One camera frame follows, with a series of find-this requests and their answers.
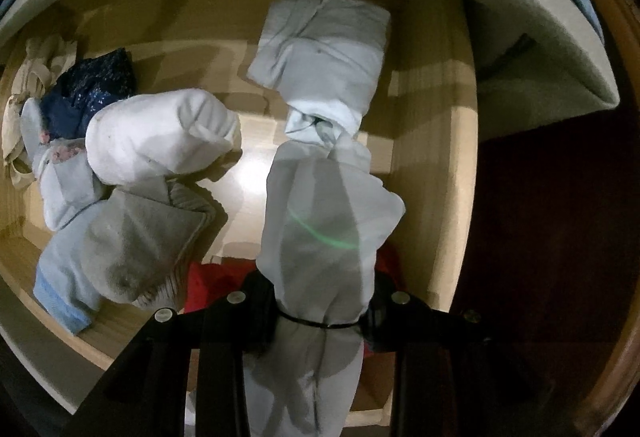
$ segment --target red fabric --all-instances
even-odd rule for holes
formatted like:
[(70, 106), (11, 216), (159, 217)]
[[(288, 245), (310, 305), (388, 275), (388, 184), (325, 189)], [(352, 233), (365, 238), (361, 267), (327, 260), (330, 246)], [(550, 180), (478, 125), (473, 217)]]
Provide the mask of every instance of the red fabric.
[[(201, 264), (192, 262), (189, 266), (187, 301), (184, 311), (193, 312), (204, 309), (215, 300), (237, 291), (246, 275), (255, 271), (255, 260), (225, 257), (222, 263)], [(404, 279), (400, 270), (400, 261), (395, 248), (385, 243), (376, 256), (376, 270), (388, 274), (399, 290), (404, 290)], [(365, 345), (364, 356), (372, 352)]]

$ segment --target silver bolt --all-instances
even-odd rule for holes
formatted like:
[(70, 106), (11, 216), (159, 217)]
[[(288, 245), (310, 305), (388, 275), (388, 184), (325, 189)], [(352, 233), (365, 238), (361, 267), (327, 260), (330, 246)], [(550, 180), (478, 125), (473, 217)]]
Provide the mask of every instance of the silver bolt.
[(246, 300), (246, 295), (242, 291), (234, 291), (226, 295), (226, 301), (234, 305), (242, 303), (244, 300)]
[(398, 305), (406, 305), (411, 300), (411, 297), (404, 291), (396, 291), (391, 295), (391, 300)]
[(174, 312), (171, 309), (167, 309), (166, 307), (162, 309), (158, 309), (156, 311), (156, 314), (154, 314), (154, 318), (159, 323), (168, 322), (173, 317), (174, 317)]

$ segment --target red cloth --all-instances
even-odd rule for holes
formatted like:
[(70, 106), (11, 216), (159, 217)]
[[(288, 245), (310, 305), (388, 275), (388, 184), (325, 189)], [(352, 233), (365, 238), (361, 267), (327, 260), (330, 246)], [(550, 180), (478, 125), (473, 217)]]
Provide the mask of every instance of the red cloth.
[[(215, 300), (237, 291), (246, 275), (255, 271), (255, 260), (224, 257), (222, 263), (191, 262), (187, 284), (185, 312), (198, 311), (211, 305)], [(376, 270), (388, 274), (399, 290), (404, 290), (404, 279), (395, 248), (385, 243), (376, 255)], [(372, 353), (365, 345), (364, 355)]]

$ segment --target dark blue lace fabric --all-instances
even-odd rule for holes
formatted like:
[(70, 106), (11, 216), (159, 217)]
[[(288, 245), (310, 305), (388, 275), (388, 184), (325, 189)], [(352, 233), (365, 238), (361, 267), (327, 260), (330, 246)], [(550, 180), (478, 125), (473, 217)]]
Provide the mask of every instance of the dark blue lace fabric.
[(136, 94), (136, 77), (124, 48), (76, 62), (42, 98), (51, 140), (84, 138), (96, 112)]

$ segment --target black band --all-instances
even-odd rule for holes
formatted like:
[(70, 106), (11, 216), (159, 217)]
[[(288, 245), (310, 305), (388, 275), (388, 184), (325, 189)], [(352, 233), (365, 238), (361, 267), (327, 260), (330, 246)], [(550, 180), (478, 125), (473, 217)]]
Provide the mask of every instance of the black band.
[(326, 323), (318, 323), (318, 322), (310, 322), (309, 320), (302, 320), (300, 318), (293, 318), (293, 316), (288, 315), (286, 312), (278, 311), (280, 316), (286, 318), (290, 322), (299, 323), (301, 325), (307, 325), (308, 327), (315, 327), (316, 329), (348, 329), (349, 327), (355, 327), (358, 322), (353, 323), (335, 323), (335, 324), (326, 324)]

